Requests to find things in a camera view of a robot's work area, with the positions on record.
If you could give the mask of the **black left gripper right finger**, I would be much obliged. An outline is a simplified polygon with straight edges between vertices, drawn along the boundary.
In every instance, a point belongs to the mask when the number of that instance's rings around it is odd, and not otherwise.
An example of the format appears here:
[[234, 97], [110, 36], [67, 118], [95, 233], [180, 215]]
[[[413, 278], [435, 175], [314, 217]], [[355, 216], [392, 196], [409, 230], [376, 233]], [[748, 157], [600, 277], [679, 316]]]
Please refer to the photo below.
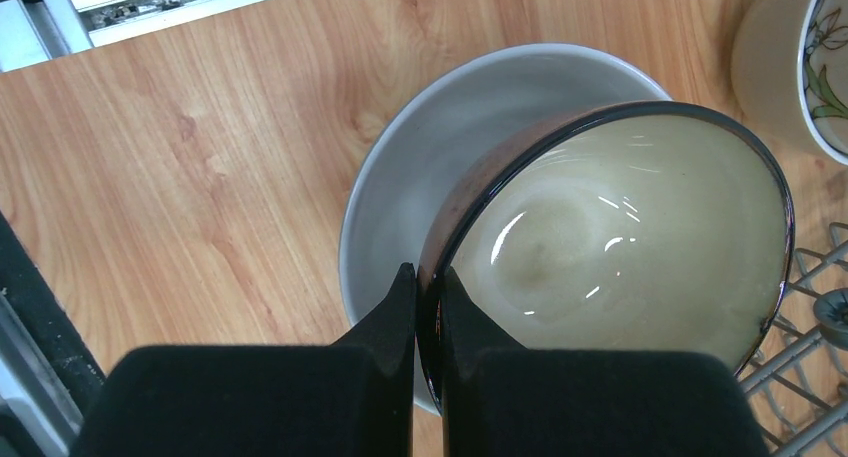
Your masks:
[[764, 456], [743, 393], [713, 357], [533, 350], [439, 285], [449, 456]]

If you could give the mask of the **plain beige bowl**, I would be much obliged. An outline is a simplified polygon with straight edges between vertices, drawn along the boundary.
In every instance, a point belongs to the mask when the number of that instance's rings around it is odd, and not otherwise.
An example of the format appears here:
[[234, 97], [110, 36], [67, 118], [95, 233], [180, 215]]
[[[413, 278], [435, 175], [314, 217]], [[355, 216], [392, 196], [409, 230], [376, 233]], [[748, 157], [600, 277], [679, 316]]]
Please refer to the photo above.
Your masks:
[[754, 0], [737, 30], [733, 91], [757, 133], [825, 157], [827, 144], [804, 108], [802, 60], [816, 0]]

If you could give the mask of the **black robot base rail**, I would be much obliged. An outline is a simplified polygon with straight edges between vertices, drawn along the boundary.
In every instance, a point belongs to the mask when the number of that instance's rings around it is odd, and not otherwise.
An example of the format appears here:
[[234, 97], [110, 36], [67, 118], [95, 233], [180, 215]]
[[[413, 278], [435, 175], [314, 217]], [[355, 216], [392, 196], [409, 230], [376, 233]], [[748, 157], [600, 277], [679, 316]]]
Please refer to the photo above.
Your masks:
[[1, 454], [66, 456], [105, 374], [1, 219]]

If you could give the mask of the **beige bowl with flower sprig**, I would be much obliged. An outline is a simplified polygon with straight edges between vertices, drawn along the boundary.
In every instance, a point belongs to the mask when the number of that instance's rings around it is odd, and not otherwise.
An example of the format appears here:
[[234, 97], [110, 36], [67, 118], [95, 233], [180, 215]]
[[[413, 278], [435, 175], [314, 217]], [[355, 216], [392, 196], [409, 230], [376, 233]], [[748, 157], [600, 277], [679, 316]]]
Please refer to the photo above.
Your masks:
[[807, 113], [827, 144], [847, 154], [847, 0], [814, 0], [805, 26]]

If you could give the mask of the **teal bowl with orange flower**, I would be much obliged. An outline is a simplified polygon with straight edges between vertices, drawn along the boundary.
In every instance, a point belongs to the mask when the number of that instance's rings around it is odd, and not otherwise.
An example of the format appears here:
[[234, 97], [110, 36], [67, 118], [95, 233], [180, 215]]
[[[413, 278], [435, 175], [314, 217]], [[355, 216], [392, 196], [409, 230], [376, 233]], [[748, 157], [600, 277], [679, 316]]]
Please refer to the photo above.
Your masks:
[[443, 201], [488, 151], [554, 116], [667, 98], [634, 65], [566, 43], [504, 48], [436, 79], [381, 132], [352, 186], [338, 253], [349, 322], [384, 298], [400, 264], [419, 260]]

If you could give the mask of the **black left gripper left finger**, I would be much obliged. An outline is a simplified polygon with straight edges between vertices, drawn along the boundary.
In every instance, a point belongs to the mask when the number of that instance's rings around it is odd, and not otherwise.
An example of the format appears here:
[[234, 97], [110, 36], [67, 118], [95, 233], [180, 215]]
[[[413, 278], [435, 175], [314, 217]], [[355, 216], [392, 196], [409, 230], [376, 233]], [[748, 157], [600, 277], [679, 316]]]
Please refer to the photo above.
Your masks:
[[148, 346], [109, 375], [75, 456], [407, 456], [416, 277], [329, 345]]

